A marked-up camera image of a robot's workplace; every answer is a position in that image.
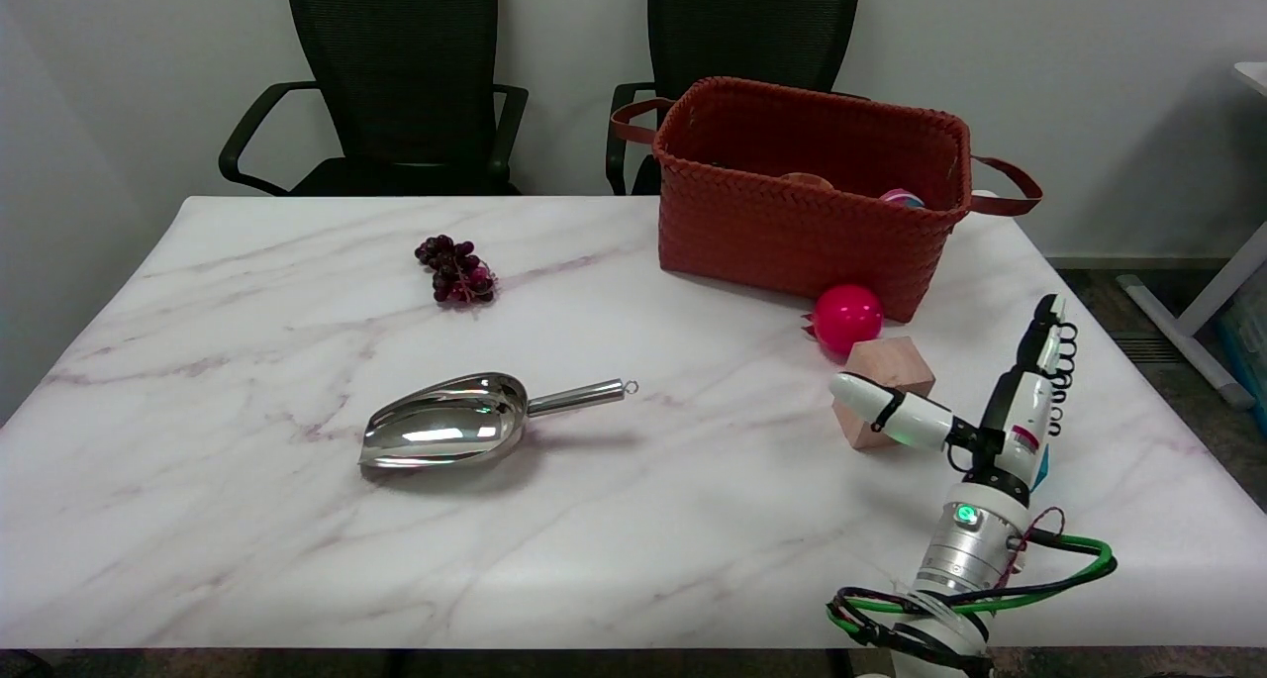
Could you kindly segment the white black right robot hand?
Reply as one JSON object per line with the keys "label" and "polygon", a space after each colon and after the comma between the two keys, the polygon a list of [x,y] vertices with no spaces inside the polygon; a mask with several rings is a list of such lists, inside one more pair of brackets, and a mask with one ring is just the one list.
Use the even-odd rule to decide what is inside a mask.
{"label": "white black right robot hand", "polygon": [[829,390],[868,430],[896,444],[930,451],[965,449],[971,465],[962,471],[964,482],[995,488],[1026,507],[1045,477],[1049,435],[1060,431],[1058,406],[1072,384],[1076,336],[1077,328],[1066,322],[1066,299],[1055,293],[1041,297],[1014,366],[998,376],[977,425],[915,392],[859,374],[837,374]]}

